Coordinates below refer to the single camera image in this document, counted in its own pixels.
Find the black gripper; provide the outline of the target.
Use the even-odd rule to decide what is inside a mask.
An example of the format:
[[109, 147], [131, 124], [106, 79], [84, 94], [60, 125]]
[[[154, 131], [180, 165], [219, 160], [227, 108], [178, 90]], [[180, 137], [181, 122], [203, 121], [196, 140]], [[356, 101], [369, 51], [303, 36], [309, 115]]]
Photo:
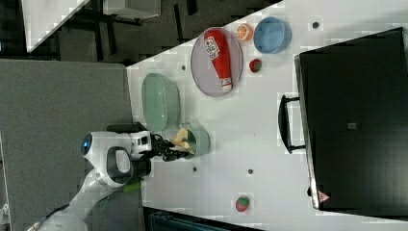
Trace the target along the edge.
[[171, 162], [180, 158], [186, 158], [189, 152], [173, 150], [174, 144], [165, 140], [161, 135], [154, 134], [150, 136], [152, 149], [149, 151], [149, 158], [161, 157], [165, 162]]

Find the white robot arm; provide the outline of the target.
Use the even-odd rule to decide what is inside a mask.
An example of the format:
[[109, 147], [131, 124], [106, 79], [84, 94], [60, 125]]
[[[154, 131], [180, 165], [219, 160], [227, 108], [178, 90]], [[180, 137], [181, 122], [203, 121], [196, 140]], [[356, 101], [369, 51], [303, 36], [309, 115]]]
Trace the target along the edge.
[[41, 218], [27, 231], [89, 231], [86, 217], [99, 201], [132, 180], [135, 164], [155, 156], [174, 161], [194, 152], [186, 139], [165, 140], [139, 122], [91, 132], [81, 144], [81, 154], [92, 166], [83, 186], [68, 204]]

